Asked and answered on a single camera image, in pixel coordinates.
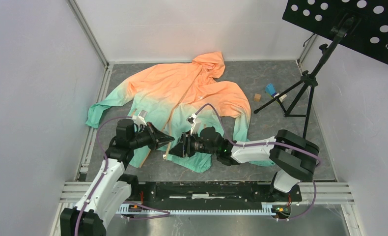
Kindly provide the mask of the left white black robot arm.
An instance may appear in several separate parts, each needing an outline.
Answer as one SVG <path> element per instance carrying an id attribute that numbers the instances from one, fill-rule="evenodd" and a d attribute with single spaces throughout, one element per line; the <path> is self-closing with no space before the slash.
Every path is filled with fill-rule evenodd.
<path id="1" fill-rule="evenodd" d="M 102 151 L 104 160 L 96 178 L 84 196 L 60 214 L 62 236 L 105 236 L 120 206 L 140 194 L 137 176 L 125 173 L 135 150 L 155 150 L 175 140 L 140 116 L 117 117 L 116 121 L 116 135 Z"/>

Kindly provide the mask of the small wooden cube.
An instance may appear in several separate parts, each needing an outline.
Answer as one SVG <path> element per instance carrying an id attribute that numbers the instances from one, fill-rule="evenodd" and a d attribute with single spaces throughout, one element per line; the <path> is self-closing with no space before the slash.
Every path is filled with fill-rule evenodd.
<path id="1" fill-rule="evenodd" d="M 259 102 L 260 100 L 261 100 L 261 94 L 256 93 L 256 94 L 253 96 L 253 101 L 254 101 L 254 102 Z"/>

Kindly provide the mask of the blue block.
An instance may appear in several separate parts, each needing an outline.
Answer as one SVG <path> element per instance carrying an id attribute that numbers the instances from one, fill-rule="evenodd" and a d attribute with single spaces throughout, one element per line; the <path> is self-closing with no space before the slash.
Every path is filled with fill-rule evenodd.
<path id="1" fill-rule="evenodd" d="M 276 89 L 273 84 L 268 84 L 265 87 L 265 92 L 270 95 L 271 97 L 274 97 L 277 95 Z"/>

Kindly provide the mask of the orange and mint hooded jacket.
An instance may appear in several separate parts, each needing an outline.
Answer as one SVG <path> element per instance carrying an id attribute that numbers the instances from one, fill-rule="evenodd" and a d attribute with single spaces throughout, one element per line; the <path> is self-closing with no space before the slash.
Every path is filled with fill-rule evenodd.
<path id="1" fill-rule="evenodd" d="M 234 82 L 220 81 L 225 64 L 221 52 L 197 56 L 190 63 L 157 64 L 120 83 L 88 110 L 86 125 L 97 128 L 105 110 L 132 103 L 129 115 L 146 111 L 145 119 L 175 139 L 190 129 L 187 118 L 199 112 L 202 127 L 223 134 L 219 117 L 235 120 L 235 141 L 246 141 L 250 123 L 249 101 Z"/>

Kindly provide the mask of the black perforated tray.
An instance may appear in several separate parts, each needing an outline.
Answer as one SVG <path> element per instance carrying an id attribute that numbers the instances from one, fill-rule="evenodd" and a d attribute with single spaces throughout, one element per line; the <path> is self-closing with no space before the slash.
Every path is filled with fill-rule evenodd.
<path id="1" fill-rule="evenodd" d="M 290 0 L 282 18 L 388 65 L 388 0 Z"/>

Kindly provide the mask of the black tripod stand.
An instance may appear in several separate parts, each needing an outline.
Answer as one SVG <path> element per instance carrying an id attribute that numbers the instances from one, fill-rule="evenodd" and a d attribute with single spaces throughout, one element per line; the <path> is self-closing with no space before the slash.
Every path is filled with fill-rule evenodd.
<path id="1" fill-rule="evenodd" d="M 347 34 L 351 31 L 351 29 L 356 24 L 356 17 L 355 16 L 345 16 L 338 27 L 333 27 L 331 32 L 333 33 L 333 40 L 332 42 L 328 44 L 322 44 L 319 46 L 319 49 L 322 52 L 322 56 L 319 59 L 318 63 L 316 64 L 315 68 L 312 72 L 309 71 L 303 71 L 302 75 L 300 77 L 300 80 L 287 88 L 285 91 L 281 92 L 280 95 L 287 94 L 291 90 L 295 89 L 299 85 L 302 86 L 292 103 L 288 108 L 285 108 L 283 103 L 280 102 L 277 98 L 272 98 L 270 101 L 262 105 L 261 107 L 257 108 L 253 111 L 254 114 L 257 114 L 273 102 L 278 102 L 281 109 L 284 112 L 285 117 L 296 117 L 296 118 L 305 118 L 305 124 L 303 128 L 303 134 L 302 137 L 305 138 L 307 135 L 308 130 L 308 124 L 310 119 L 310 113 L 311 113 L 311 107 L 314 97 L 314 91 L 315 87 L 318 86 L 318 82 L 316 81 L 316 75 L 320 72 L 321 68 L 325 65 L 325 63 L 328 61 L 330 56 L 332 55 L 333 51 L 336 49 L 338 44 L 347 36 Z M 291 112 L 303 96 L 304 92 L 307 91 L 307 89 L 310 88 L 309 97 L 308 97 L 308 103 L 307 103 L 307 109 L 305 114 L 292 114 Z"/>

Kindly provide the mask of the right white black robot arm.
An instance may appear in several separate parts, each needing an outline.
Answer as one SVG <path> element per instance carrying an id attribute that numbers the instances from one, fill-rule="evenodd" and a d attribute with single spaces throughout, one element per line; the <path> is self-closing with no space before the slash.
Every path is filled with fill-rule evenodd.
<path id="1" fill-rule="evenodd" d="M 215 128 L 207 127 L 200 134 L 182 133 L 170 154 L 191 158 L 206 153 L 217 157 L 224 165 L 239 165 L 252 161 L 272 161 L 279 168 L 269 188 L 270 196 L 281 201 L 300 182 L 310 182 L 320 164 L 319 147 L 314 143 L 281 129 L 270 138 L 259 141 L 231 141 Z"/>

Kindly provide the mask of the small white block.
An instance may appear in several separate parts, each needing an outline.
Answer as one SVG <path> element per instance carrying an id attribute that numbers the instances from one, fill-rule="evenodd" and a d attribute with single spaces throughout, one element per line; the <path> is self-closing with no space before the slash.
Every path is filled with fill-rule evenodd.
<path id="1" fill-rule="evenodd" d="M 280 95 L 279 93 L 277 93 L 275 95 L 275 98 L 277 98 L 280 102 L 283 102 L 287 98 L 287 94 Z"/>

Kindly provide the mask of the aluminium frame rail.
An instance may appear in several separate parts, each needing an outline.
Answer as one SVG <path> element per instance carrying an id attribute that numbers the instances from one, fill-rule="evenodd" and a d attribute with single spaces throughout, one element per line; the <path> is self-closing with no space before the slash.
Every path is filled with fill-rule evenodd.
<path id="1" fill-rule="evenodd" d="M 76 203 L 90 187 L 90 182 L 66 182 L 64 184 L 60 203 Z M 343 182 L 317 182 L 316 187 L 312 183 L 300 183 L 299 192 L 301 201 L 293 204 L 310 204 L 315 198 L 315 204 L 319 205 L 354 205 L 355 200 L 350 187 Z"/>

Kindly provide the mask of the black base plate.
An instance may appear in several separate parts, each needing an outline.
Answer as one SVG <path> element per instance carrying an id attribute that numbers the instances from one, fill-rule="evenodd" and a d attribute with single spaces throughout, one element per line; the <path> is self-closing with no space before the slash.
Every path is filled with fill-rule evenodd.
<path id="1" fill-rule="evenodd" d="M 300 202 L 302 196 L 298 185 L 282 193 L 265 181 L 149 181 L 139 183 L 139 192 L 128 200 L 163 210 L 247 210 Z"/>

